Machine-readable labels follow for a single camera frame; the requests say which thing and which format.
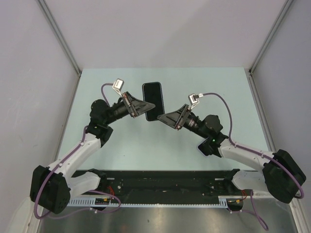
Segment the black phone case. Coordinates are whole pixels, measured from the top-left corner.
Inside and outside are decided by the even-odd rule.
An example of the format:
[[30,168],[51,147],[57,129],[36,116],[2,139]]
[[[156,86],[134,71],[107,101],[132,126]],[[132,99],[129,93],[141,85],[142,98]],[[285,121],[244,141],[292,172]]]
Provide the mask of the black phone case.
[[144,83],[142,85],[143,100],[155,105],[155,108],[145,113],[147,121],[157,121],[159,115],[165,114],[162,86],[160,82]]

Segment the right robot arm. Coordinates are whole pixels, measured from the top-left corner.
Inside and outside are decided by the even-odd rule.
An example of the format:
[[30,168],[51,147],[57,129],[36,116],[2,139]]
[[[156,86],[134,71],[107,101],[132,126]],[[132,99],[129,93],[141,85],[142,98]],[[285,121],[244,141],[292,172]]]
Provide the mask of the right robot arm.
[[234,142],[221,132],[223,127],[217,115],[208,115],[200,120],[185,104],[180,109],[157,118],[175,130],[186,128],[202,137],[204,140],[198,149],[204,156],[215,155],[231,159],[259,173],[259,177],[255,178],[248,172],[236,170],[224,182],[224,189],[228,194],[235,195],[241,189],[260,190],[270,193],[283,203],[290,203],[298,197],[297,193],[302,192],[300,188],[306,181],[306,175],[287,151],[262,151]]

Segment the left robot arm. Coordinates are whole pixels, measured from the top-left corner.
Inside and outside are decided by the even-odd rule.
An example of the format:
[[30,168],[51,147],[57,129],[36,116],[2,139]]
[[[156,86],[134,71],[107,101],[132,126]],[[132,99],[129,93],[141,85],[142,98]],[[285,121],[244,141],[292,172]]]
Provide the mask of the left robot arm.
[[107,190],[107,175],[97,169],[90,169],[74,177],[76,170],[110,139],[113,129],[110,124],[125,117],[136,118],[155,108],[153,103],[138,100],[129,92],[121,94],[118,102],[109,106],[105,100],[92,103],[90,122],[83,129],[82,139],[60,159],[47,167],[38,166],[32,175],[30,199],[34,202],[34,214],[38,206],[49,213],[61,213],[69,201],[86,192],[102,194]]

